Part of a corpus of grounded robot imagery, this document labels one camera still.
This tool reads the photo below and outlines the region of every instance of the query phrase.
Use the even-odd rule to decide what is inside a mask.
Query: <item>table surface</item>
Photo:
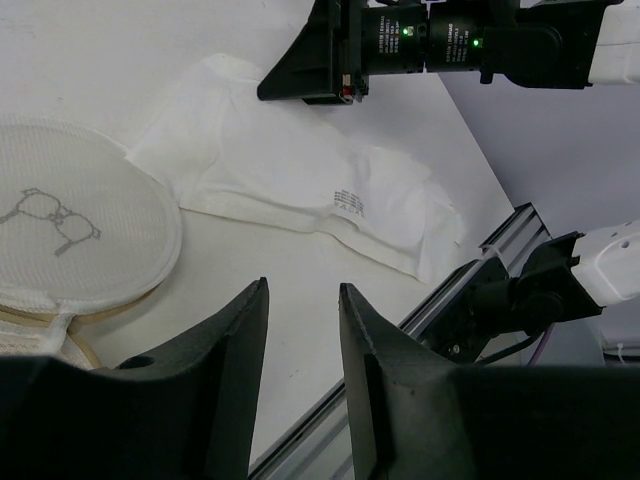
[[[0,112],[85,124],[132,146],[182,73],[214,53],[269,69],[312,0],[0,0]],[[459,210],[463,257],[512,211],[435,75],[377,77],[361,105],[319,112],[343,131],[426,162]],[[151,298],[82,334],[106,365],[153,348],[215,313],[252,280],[271,290],[252,460],[342,377],[338,286],[352,282],[394,322],[425,285],[322,234],[183,212],[184,250]]]

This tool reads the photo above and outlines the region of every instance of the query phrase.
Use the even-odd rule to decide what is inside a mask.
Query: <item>folded white cloth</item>
[[[182,208],[329,233],[419,280],[442,279],[463,228],[427,166],[349,141],[303,102],[260,102],[262,77],[223,54],[196,64],[127,158]]]

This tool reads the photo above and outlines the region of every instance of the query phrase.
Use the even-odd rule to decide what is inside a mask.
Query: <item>purple cable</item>
[[[542,356],[542,352],[544,351],[544,347],[547,346],[547,343],[549,343],[549,339],[551,338],[551,332],[553,332],[553,326],[555,324],[552,323],[549,328],[547,328],[544,332],[544,335],[542,335],[542,338],[540,339],[540,343],[538,343],[538,346],[536,347],[536,351],[533,352],[533,355],[531,356],[531,360],[529,360],[529,363],[527,363],[527,367],[532,367],[534,366],[536,363],[538,363],[538,360],[540,360],[540,357]]]

